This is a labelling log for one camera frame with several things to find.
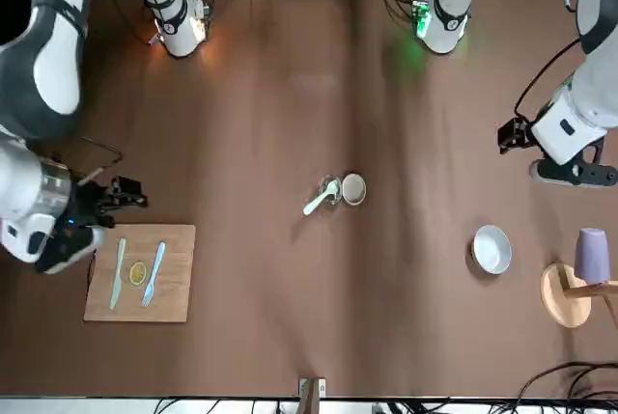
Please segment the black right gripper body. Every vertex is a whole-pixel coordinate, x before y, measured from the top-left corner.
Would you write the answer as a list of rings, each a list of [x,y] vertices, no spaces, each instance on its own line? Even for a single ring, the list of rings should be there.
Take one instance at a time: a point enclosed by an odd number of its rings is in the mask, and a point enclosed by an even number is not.
[[[104,189],[108,186],[90,180],[80,184],[80,178],[70,177],[71,188],[68,204],[61,215],[61,234],[72,236],[79,229],[91,226],[93,215],[107,212],[103,207]]]

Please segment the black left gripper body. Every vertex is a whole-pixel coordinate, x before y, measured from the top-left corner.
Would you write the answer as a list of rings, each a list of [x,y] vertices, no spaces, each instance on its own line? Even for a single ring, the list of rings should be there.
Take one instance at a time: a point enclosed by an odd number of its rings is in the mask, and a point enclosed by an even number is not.
[[[611,187],[616,185],[617,169],[601,163],[604,138],[594,141],[586,149],[594,150],[591,161],[584,158],[584,151],[580,151],[563,165],[558,165],[545,155],[530,165],[529,174],[534,180],[571,186]]]

